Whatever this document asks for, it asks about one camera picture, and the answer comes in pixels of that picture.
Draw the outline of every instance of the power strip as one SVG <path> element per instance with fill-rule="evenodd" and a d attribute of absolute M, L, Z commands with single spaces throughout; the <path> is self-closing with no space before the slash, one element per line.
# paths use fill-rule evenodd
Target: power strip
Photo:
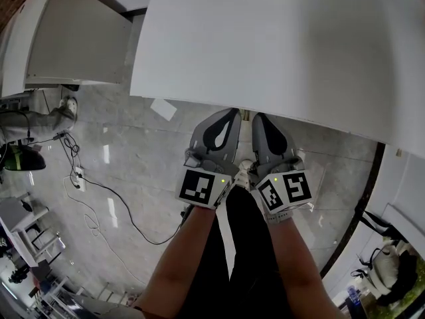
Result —
<path fill-rule="evenodd" d="M 80 167 L 75 167 L 74 170 L 77 174 L 81 174 L 81 176 L 84 177 L 84 171 Z M 76 184 L 80 186 L 80 189 L 78 190 L 86 191 L 86 181 L 84 181 L 82 178 L 76 176 Z"/>

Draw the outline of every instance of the black pants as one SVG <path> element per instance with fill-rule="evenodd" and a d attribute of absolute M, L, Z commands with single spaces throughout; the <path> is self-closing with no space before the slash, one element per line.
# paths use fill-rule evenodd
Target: black pants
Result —
<path fill-rule="evenodd" d="M 230 280 L 216 217 L 179 318 L 292 318 L 272 239 L 254 198 L 235 187 L 226 208 L 236 248 Z"/>

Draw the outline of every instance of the white cable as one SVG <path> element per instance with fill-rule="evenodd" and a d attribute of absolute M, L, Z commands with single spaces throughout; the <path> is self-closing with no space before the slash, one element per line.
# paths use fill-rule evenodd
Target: white cable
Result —
<path fill-rule="evenodd" d="M 102 232 L 100 231 L 100 222 L 99 222 L 99 219 L 98 219 L 98 216 L 97 216 L 97 214 L 96 214 L 96 212 L 95 212 L 95 210 L 93 209 L 93 208 L 91 208 L 91 206 L 89 206 L 89 205 L 87 205 L 87 204 L 85 204 L 84 202 L 82 202 L 82 201 L 79 201 L 79 200 L 77 200 L 77 199 L 75 199 L 75 198 L 73 198 L 73 197 L 71 197 L 69 194 L 68 194 L 68 190 L 66 189 L 66 186 L 65 186 L 65 179 L 67 179 L 67 178 L 70 178 L 70 176 L 66 176 L 66 177 L 64 177 L 64 179 L 63 179 L 63 185 L 64 185 L 64 189 L 65 189 L 65 193 L 66 193 L 66 195 L 71 199 L 71 200 L 73 200 L 73 201 L 75 201 L 75 202 L 77 202 L 77 203 L 80 203 L 80 204 L 82 204 L 82 205 L 84 205 L 85 207 L 87 207 L 87 208 L 89 208 L 92 212 L 93 212 L 93 214 L 94 214 L 94 216 L 95 216 L 95 218 L 96 218 L 96 221 L 95 220 L 93 220 L 89 215 L 87 215 L 87 214 L 84 214 L 84 222 L 86 222 L 86 225 L 87 225 L 87 228 L 89 228 L 90 230 L 91 230 L 91 232 L 92 232 L 92 235 L 94 236 L 94 237 L 99 237 L 99 236 L 101 236 L 101 237 L 103 237 L 103 239 L 105 240 L 105 242 L 106 242 L 106 244 L 108 245 L 108 247 L 109 247 L 109 249 L 111 250 L 111 252 L 113 252 L 113 254 L 115 254 L 115 256 L 121 261 L 121 263 L 123 264 L 123 266 L 124 266 L 124 268 L 130 273 L 130 275 L 132 276 L 132 277 L 134 277 L 134 279 L 136 279 L 137 281 L 139 281 L 140 283 L 142 283 L 144 286 L 146 286 L 146 283 L 144 283 L 142 280 L 140 280 L 138 277 L 136 277 L 132 272 L 130 272 L 129 271 L 129 269 L 127 268 L 127 266 L 126 266 L 126 264 L 123 262 L 123 260 L 118 256 L 118 254 L 117 253 L 115 253 L 115 251 L 111 248 L 111 246 L 110 246 L 110 244 L 109 244 L 109 242 L 108 242 L 108 240 L 106 240 L 106 238 L 105 238 L 105 236 L 102 234 Z M 89 219 L 89 220 L 91 220 L 91 222 L 93 222 L 93 224 L 94 225 L 92 225 L 92 226 L 90 226 L 89 224 L 88 224 L 88 222 L 87 222 L 87 219 Z"/>

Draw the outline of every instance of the marble floor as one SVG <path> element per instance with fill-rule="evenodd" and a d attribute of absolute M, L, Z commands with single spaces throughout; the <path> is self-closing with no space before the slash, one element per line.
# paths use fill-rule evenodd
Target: marble floor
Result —
<path fill-rule="evenodd" d="M 45 95 L 50 109 L 58 105 L 61 95 L 77 98 L 78 121 L 70 132 L 80 146 L 76 164 L 84 169 L 86 178 L 122 195 L 135 224 L 152 241 L 162 241 L 181 222 L 184 204 L 174 199 L 173 192 L 192 131 L 201 120 L 223 107 L 169 101 L 177 111 L 167 121 L 150 108 L 152 99 L 129 96 L 142 23 L 143 17 L 136 17 L 133 22 L 122 84 L 81 86 L 78 92 L 65 88 L 45 90 Z M 42 91 L 34 93 L 31 108 L 48 112 Z M 294 137 L 312 177 L 314 201 L 295 211 L 294 219 L 321 269 L 353 216 L 377 143 L 296 120 L 277 117 L 276 122 Z M 1 193 L 30 191 L 33 199 L 49 207 L 43 225 L 59 231 L 66 244 L 63 254 L 52 264 L 55 273 L 67 275 L 94 296 L 106 283 L 109 289 L 121 293 L 143 290 L 166 245 L 153 246 L 144 240 L 132 227 L 124 204 L 113 193 L 95 185 L 86 185 L 85 192 L 73 188 L 67 178 L 70 163 L 59 141 L 41 145 L 46 169 L 6 171 Z M 242 124 L 235 163 L 245 158 L 254 159 L 249 122 Z M 94 219 L 93 212 L 70 199 L 66 191 L 95 210 L 109 246 L 86 224 L 87 221 L 93 227 L 85 216 Z"/>

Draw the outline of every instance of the person's leg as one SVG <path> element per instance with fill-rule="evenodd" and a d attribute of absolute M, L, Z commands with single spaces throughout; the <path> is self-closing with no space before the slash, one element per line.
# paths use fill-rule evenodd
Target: person's leg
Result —
<path fill-rule="evenodd" d="M 247 317 L 291 318 L 269 230 L 255 199 L 236 186 L 226 208 L 236 248 L 229 291 L 233 310 Z"/>
<path fill-rule="evenodd" d="M 221 318 L 229 278 L 218 219 L 212 224 L 204 253 L 178 318 Z"/>
<path fill-rule="evenodd" d="M 0 144 L 4 144 L 5 138 L 7 143 L 27 138 L 28 124 L 32 138 L 48 139 L 58 132 L 71 128 L 75 123 L 75 115 L 76 113 L 67 104 L 53 109 L 50 114 L 39 114 L 33 111 L 22 111 L 22 113 L 1 113 L 0 111 L 0 130 L 4 132 L 0 134 Z"/>

